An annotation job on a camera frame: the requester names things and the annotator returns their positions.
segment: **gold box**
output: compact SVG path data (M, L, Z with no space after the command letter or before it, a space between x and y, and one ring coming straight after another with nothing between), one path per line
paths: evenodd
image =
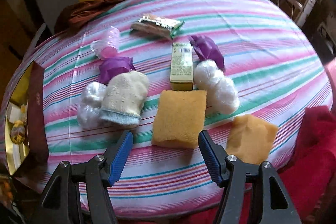
M43 118L43 76L44 69L32 62L17 83L10 102L17 106L27 105L26 138L18 145L20 152L19 166L15 167L13 143L9 133L13 124L5 121L5 148L10 175L23 176L27 170L48 160L49 149L44 131Z

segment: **purple tissue paper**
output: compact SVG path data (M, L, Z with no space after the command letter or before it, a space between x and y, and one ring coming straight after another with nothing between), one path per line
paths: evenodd
M207 36L191 35L189 42L194 48L200 61L211 59L217 67L225 72L224 58L214 41Z
M131 70L136 70L132 57L115 56L105 59L99 66L98 82L107 85L114 76Z

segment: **clear plastic bag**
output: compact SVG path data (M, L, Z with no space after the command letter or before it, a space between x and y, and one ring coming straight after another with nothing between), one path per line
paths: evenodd
M100 40L92 41L90 48L99 59L114 57L118 53L120 32L111 26L104 31Z
M83 128L91 129L105 123L100 119L105 92L106 86L98 82L92 82L83 89L77 107L77 120Z

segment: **red fabric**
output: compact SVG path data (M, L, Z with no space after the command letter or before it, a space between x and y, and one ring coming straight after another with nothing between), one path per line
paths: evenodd
M307 108L296 140L294 156L280 177L301 219L314 209L336 171L336 118L326 106ZM246 223L251 193L244 197L240 224ZM212 224L218 207L174 222Z
M57 18L55 33L68 28L80 29L88 21L113 8L125 0L89 0L70 5L63 9Z

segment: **yellow box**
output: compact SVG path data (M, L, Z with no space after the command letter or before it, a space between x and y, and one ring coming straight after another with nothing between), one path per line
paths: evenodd
M173 43L170 67L172 90L193 90L193 51L189 42Z

